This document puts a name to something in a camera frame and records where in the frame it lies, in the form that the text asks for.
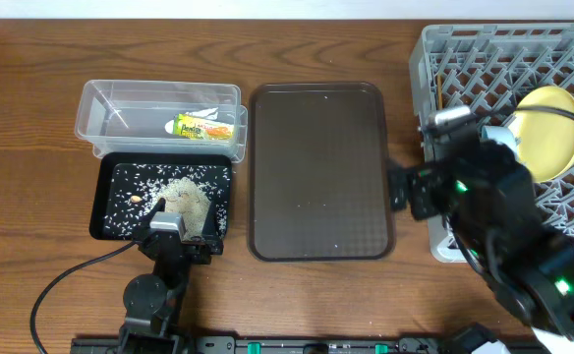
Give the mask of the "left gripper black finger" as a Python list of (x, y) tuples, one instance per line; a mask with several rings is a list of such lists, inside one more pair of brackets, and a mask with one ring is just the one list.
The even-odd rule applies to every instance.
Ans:
[(160, 198), (156, 204), (142, 217), (142, 230), (164, 230), (162, 213), (165, 210), (166, 201)]
[(218, 239), (219, 230), (217, 222), (217, 206), (216, 202), (212, 201), (209, 205), (204, 224), (201, 231), (203, 239)]

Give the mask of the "green snack wrapper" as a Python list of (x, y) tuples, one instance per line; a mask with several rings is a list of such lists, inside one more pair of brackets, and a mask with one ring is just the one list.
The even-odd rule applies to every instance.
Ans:
[(190, 140), (224, 141), (234, 135), (234, 125), (205, 118), (178, 114), (168, 132)]

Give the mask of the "white tissue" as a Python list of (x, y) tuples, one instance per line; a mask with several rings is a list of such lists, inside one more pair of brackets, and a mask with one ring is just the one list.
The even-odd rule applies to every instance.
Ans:
[[(191, 112), (186, 112), (186, 115), (189, 116), (193, 116), (193, 117), (198, 117), (198, 118), (210, 118), (213, 119), (213, 115), (217, 112), (217, 108), (207, 108), (207, 109), (203, 109), (203, 110), (198, 110), (198, 111), (191, 111)], [(168, 121), (165, 126), (164, 126), (164, 130), (168, 133), (168, 134), (172, 134), (174, 132), (174, 123), (175, 123), (175, 118), (173, 118), (172, 120)]]

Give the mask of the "wooden chopstick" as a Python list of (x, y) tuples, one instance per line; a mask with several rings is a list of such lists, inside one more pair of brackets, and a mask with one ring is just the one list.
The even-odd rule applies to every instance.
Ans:
[(442, 95), (442, 76), (436, 74), (436, 94), (437, 94), (437, 110), (443, 109), (443, 95)]

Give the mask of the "yellow plate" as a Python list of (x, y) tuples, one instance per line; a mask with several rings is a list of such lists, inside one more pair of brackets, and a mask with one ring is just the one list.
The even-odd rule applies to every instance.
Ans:
[[(574, 113), (574, 96), (563, 88), (537, 88), (521, 99), (518, 108), (547, 106)], [(514, 135), (519, 161), (537, 183), (560, 176), (574, 164), (574, 121), (561, 115), (517, 111), (507, 125)]]

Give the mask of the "light blue bowl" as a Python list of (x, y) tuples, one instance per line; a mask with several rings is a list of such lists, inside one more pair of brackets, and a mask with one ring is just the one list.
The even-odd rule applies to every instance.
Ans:
[(481, 129), (481, 139), (483, 141), (492, 141), (499, 145), (506, 146), (514, 153), (515, 156), (518, 156), (517, 140), (508, 128), (501, 126), (483, 126)]

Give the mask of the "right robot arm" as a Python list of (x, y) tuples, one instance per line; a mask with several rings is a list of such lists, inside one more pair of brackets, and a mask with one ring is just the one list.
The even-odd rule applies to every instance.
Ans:
[(480, 115), (440, 110), (420, 132), (450, 139), (444, 158), (388, 170), (393, 210), (443, 217), (496, 301), (551, 353), (574, 353), (574, 238), (543, 222), (532, 174), (503, 143), (481, 140)]

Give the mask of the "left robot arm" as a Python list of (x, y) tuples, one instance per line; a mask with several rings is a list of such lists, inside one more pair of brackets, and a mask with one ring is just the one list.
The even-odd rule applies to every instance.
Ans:
[(177, 328), (193, 265), (208, 265), (223, 252), (216, 203), (202, 220), (202, 240), (184, 241), (186, 220), (167, 212), (161, 199), (140, 219), (131, 242), (118, 250), (75, 265), (56, 276), (37, 297), (29, 316), (29, 331), (38, 352), (46, 351), (36, 328), (36, 316), (50, 290), (77, 270), (111, 259), (136, 246), (154, 261), (152, 272), (133, 278), (123, 293), (126, 309), (116, 339), (80, 339), (72, 347), (82, 353), (194, 353), (195, 341)]

